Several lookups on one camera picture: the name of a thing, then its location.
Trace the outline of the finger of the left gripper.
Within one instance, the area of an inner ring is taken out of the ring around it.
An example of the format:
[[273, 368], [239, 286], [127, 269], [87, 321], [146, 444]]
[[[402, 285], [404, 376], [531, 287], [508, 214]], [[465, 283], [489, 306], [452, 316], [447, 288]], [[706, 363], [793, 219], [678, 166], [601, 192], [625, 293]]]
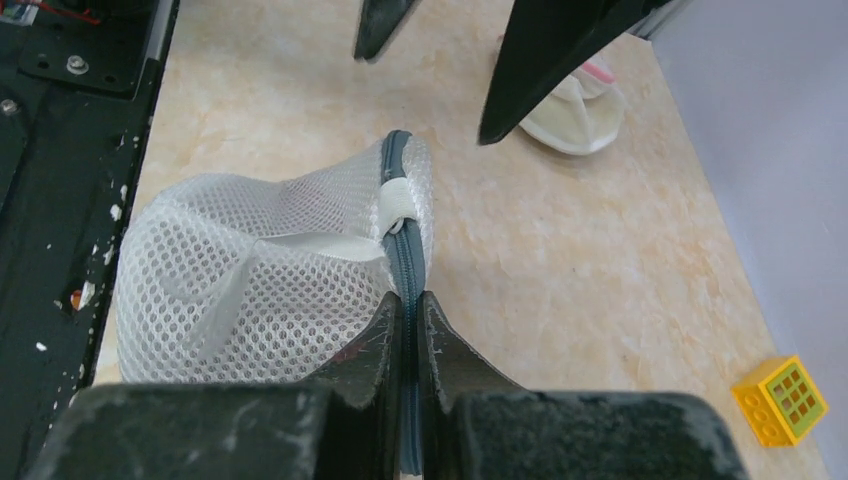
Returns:
[[353, 58], [378, 61], [418, 4], [417, 0], [362, 0]]
[[668, 0], [516, 0], [478, 143], [500, 142], [582, 63]]

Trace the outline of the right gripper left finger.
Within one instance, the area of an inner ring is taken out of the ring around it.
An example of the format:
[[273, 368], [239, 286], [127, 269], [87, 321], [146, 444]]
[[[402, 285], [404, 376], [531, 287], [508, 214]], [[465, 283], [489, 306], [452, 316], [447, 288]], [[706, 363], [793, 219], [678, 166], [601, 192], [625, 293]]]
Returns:
[[79, 393], [32, 479], [394, 479], [400, 300], [291, 383], [111, 384]]

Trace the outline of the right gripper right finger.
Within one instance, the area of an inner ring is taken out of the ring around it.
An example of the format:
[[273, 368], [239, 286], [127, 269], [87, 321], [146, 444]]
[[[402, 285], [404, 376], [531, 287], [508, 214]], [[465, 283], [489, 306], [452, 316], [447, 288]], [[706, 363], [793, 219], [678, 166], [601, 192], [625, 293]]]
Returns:
[[721, 416], [675, 392], [528, 390], [420, 299], [427, 479], [744, 479]]

